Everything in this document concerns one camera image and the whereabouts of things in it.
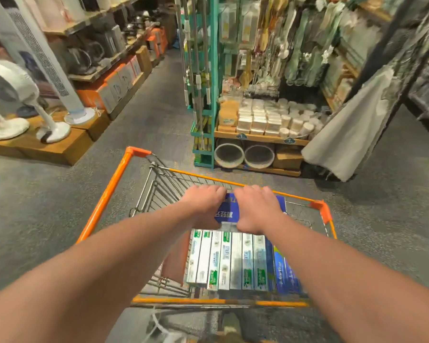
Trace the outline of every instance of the toothpaste box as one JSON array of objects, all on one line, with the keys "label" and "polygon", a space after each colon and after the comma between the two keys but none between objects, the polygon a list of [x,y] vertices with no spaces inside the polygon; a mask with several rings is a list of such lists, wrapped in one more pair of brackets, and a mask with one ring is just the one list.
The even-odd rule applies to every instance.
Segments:
[{"label": "toothpaste box", "polygon": [[200,244],[202,242],[202,230],[192,230],[192,244],[191,249],[189,250],[189,265],[188,265],[188,275],[186,277],[186,282],[196,283],[197,280],[197,267],[199,265],[199,256],[200,256]]},{"label": "toothpaste box", "polygon": [[272,242],[265,239],[265,259],[267,264],[267,282],[269,291],[276,291],[275,261]]},{"label": "toothpaste box", "polygon": [[210,264],[208,269],[208,290],[218,290],[219,264],[221,259],[222,232],[213,231],[211,239]]},{"label": "toothpaste box", "polygon": [[230,255],[231,255],[232,233],[222,232],[221,263],[219,266],[219,290],[230,289]]},{"label": "toothpaste box", "polygon": [[[283,212],[286,212],[286,202],[283,196],[276,196],[280,203],[280,208]],[[214,215],[217,222],[221,223],[222,231],[238,232],[236,224],[240,219],[240,211],[238,208],[238,202],[233,193],[228,193],[225,196],[224,201],[218,208],[218,211]]]},{"label": "toothpaste box", "polygon": [[241,275],[243,270],[242,233],[232,232],[232,253],[230,261],[230,288],[241,290]]},{"label": "toothpaste box", "polygon": [[208,282],[208,268],[210,263],[211,231],[202,231],[202,242],[200,244],[199,267],[197,269],[197,283]]},{"label": "toothpaste box", "polygon": [[252,262],[252,235],[244,233],[243,239],[243,272],[241,274],[241,288],[243,290],[252,290],[254,284],[253,262]]},{"label": "toothpaste box", "polygon": [[265,236],[253,236],[254,290],[268,291]]},{"label": "toothpaste box", "polygon": [[286,259],[274,247],[276,287],[280,294],[302,292],[302,287]]}]

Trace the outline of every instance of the gray carpet floor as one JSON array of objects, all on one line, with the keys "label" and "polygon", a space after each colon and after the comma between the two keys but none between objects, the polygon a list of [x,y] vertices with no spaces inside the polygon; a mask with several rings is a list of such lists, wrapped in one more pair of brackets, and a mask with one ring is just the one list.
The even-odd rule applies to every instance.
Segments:
[{"label": "gray carpet floor", "polygon": [[[179,53],[171,50],[74,167],[0,157],[0,289],[74,244],[129,145],[152,150],[169,167],[324,199],[339,239],[429,287],[429,133],[404,107],[357,178],[345,184],[195,168],[191,122],[184,106]],[[132,160],[99,229],[128,215],[147,172],[146,161]],[[139,341],[147,315],[134,309],[125,312],[110,340]],[[312,310],[247,315],[249,329],[258,337],[282,342],[337,340]],[[209,331],[213,325],[207,320],[215,321],[215,316],[175,319],[193,333]]]}]

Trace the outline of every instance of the electric fan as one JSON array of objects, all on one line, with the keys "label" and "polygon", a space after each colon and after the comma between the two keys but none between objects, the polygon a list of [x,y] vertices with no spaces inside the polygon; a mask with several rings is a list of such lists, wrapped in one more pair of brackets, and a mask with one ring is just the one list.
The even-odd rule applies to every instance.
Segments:
[{"label": "electric fan", "polygon": [[29,122],[23,118],[5,120],[5,118],[0,115],[0,141],[23,134],[27,131],[29,126]]},{"label": "electric fan", "polygon": [[43,143],[54,143],[70,134],[70,126],[65,122],[55,122],[37,102],[40,91],[30,75],[19,65],[0,60],[0,100],[19,101],[33,106],[42,117],[44,124],[36,137]]}]

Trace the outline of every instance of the cart handle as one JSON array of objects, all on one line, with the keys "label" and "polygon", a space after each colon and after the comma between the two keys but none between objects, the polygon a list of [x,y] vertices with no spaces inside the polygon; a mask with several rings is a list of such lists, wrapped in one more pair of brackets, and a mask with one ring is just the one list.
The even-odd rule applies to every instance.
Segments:
[{"label": "cart handle", "polygon": [[97,203],[97,206],[94,209],[94,212],[92,212],[91,217],[89,218],[86,226],[83,229],[83,232],[81,232],[80,237],[76,241],[76,243],[80,243],[81,241],[84,241],[87,237],[89,237],[96,228],[100,218],[102,217],[103,211],[105,210],[105,207],[108,205],[108,202],[110,201],[111,196],[114,193],[114,190],[117,187],[117,184],[121,180],[121,177],[123,176],[123,173],[127,167],[127,165],[130,162],[130,159],[132,156],[138,156],[140,158],[145,158],[148,155],[151,155],[152,153],[149,150],[141,149],[141,148],[135,148],[135,147],[127,147],[126,152],[121,159],[121,162],[119,163],[118,167],[116,168],[115,173],[113,174],[113,177],[111,177],[110,182],[107,185],[107,188],[105,191],[103,191],[103,195],[100,198],[100,200]]}]

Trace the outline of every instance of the shopping cart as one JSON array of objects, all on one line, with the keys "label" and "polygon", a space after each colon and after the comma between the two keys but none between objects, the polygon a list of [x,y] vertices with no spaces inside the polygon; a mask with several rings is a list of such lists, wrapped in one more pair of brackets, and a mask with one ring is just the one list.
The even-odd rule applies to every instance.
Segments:
[{"label": "shopping cart", "polygon": [[[149,161],[149,173],[144,183],[137,205],[130,210],[133,217],[137,213],[150,212],[165,207],[178,201],[185,190],[192,185],[216,184],[227,188],[232,192],[235,187],[243,187],[244,184],[224,181],[197,174],[175,170],[165,167],[160,159],[148,150],[127,147],[126,152],[111,178],[107,188],[103,192],[100,201],[94,209],[77,243],[91,235],[99,222],[105,207],[107,206],[114,190],[117,187],[127,165],[133,156],[145,158]],[[300,221],[309,228],[323,233],[331,238],[337,238],[332,217],[328,206],[324,201],[311,200],[309,198],[276,192],[286,198],[286,210],[288,215]],[[252,308],[252,307],[307,307],[310,300],[304,294],[278,294],[272,292],[257,292],[252,290],[208,291],[205,288],[193,287],[184,284],[185,273],[188,269],[188,242],[183,243],[184,256],[181,278],[168,277],[166,273],[166,261],[152,276],[147,286],[132,300],[131,306],[159,309],[185,308],[194,311],[220,310],[224,308]]]}]

